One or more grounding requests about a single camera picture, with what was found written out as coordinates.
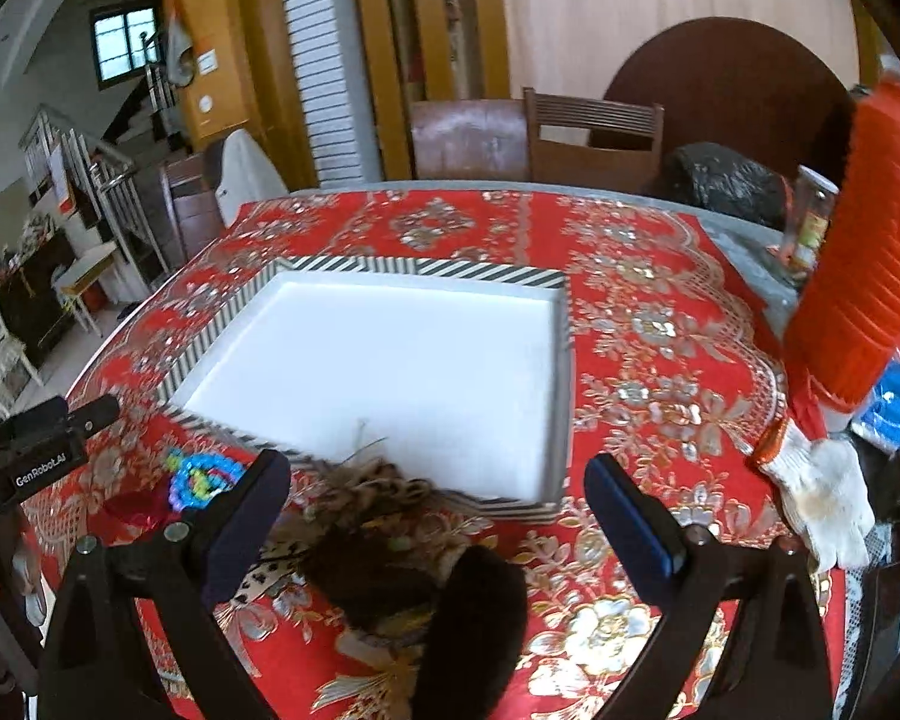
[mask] black and white striped border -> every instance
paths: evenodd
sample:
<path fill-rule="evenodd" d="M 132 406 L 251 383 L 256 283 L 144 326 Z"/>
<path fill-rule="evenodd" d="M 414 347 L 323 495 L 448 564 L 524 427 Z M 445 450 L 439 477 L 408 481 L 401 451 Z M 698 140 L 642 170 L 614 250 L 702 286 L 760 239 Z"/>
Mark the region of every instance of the black and white striped border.
<path fill-rule="evenodd" d="M 250 300 L 255 298 L 271 279 L 283 271 L 341 271 L 362 272 L 363 274 L 397 274 L 434 276 L 439 278 L 472 279 L 490 281 L 520 287 L 538 287 L 562 290 L 566 286 L 566 275 L 562 271 L 531 268 L 520 265 L 499 263 L 477 263 L 463 260 L 433 260 L 410 257 L 346 257 L 341 255 L 314 255 L 308 257 L 285 257 L 269 262 L 252 279 L 231 295 L 199 333 L 187 344 L 180 356 L 173 361 L 170 371 L 156 388 L 157 402 L 163 413 L 181 427 L 197 435 L 223 434 L 251 451 L 275 449 L 285 454 L 297 467 L 312 467 L 312 456 L 300 452 L 295 447 L 276 445 L 260 437 L 244 433 L 230 425 L 203 418 L 170 403 L 170 399 L 182 386 L 183 380 L 196 367 L 200 358 L 216 341 Z M 573 336 L 570 331 L 570 317 L 565 295 L 562 300 L 562 314 L 565 317 L 560 333 L 559 349 L 569 353 Z M 569 461 L 569 438 L 565 445 Z M 557 469 L 560 478 L 565 469 Z M 559 513 L 560 500 L 530 503 L 515 499 L 485 500 L 456 491 L 441 490 L 439 496 L 455 509 L 471 514 L 482 514 L 494 519 L 519 519 L 533 524 L 553 522 Z"/>

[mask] white glove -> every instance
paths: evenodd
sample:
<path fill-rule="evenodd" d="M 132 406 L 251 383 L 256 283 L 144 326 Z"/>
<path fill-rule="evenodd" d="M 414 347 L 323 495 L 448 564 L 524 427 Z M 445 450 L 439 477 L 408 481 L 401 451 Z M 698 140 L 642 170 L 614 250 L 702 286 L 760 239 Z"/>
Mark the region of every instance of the white glove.
<path fill-rule="evenodd" d="M 776 483 L 783 515 L 817 559 L 817 571 L 861 568 L 874 511 L 857 452 L 845 440 L 810 442 L 788 420 L 778 456 L 760 466 Z"/>

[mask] black plastic bag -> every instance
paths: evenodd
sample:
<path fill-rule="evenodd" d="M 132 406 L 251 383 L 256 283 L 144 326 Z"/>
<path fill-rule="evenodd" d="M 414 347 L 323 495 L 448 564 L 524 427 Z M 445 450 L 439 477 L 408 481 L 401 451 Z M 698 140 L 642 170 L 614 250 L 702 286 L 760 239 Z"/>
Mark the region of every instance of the black plastic bag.
<path fill-rule="evenodd" d="M 667 154 L 653 193 L 776 230 L 786 223 L 783 177 L 718 143 L 689 143 Z"/>

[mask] small table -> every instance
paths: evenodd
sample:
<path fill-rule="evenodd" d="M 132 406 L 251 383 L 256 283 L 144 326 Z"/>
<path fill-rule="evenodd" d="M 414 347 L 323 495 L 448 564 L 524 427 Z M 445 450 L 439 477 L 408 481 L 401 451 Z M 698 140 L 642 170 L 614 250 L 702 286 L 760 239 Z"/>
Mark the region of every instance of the small table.
<path fill-rule="evenodd" d="M 84 330 L 93 330 L 101 338 L 103 333 L 94 322 L 93 314 L 87 309 L 86 303 L 83 302 L 83 294 L 115 264 L 117 264 L 117 245 L 111 241 L 87 250 L 53 282 L 53 288 L 63 299 L 66 308 L 73 312 L 80 326 Z M 114 269 L 114 272 L 122 281 L 119 269 Z"/>

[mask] round table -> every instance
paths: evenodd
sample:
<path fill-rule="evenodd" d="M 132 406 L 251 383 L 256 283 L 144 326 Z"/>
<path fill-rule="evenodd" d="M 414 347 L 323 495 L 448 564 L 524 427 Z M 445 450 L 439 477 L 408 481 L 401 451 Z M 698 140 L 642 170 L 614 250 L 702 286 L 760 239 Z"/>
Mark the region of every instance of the round table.
<path fill-rule="evenodd" d="M 109 543 L 139 535 L 104 501 L 152 488 L 170 449 L 252 461 L 232 437 L 195 434 L 173 421 L 158 408 L 155 390 L 175 356 L 264 264 L 318 253 L 526 264 L 569 277 L 575 408 L 556 521 L 528 526 L 429 509 L 392 525 L 434 565 L 461 546 L 482 543 L 524 567 L 530 626 L 494 717 L 592 717 L 658 617 L 634 594 L 586 506 L 581 476 L 595 454 L 612 452 L 679 523 L 700 523 L 723 541 L 767 546 L 787 532 L 772 487 L 746 465 L 785 402 L 770 355 L 773 336 L 760 299 L 697 217 L 624 196 L 524 189 L 303 194 L 242 208 L 226 234 L 120 327 L 74 384 L 72 405 L 112 392 L 122 411 L 89 442 L 85 469 L 26 505 L 51 584 L 83 533 Z M 295 474 L 288 506 L 306 503 L 309 481 Z M 418 653 L 371 646 L 289 569 L 281 575 L 280 566 L 271 568 L 254 591 L 216 615 L 276 712 L 340 720 L 408 716 Z M 816 586 L 836 683 L 842 573 L 824 575 Z M 146 605 L 141 611 L 175 708 L 198 717 L 154 611 Z M 732 605 L 725 605 L 674 716 L 691 712 L 703 697 L 731 620 Z"/>

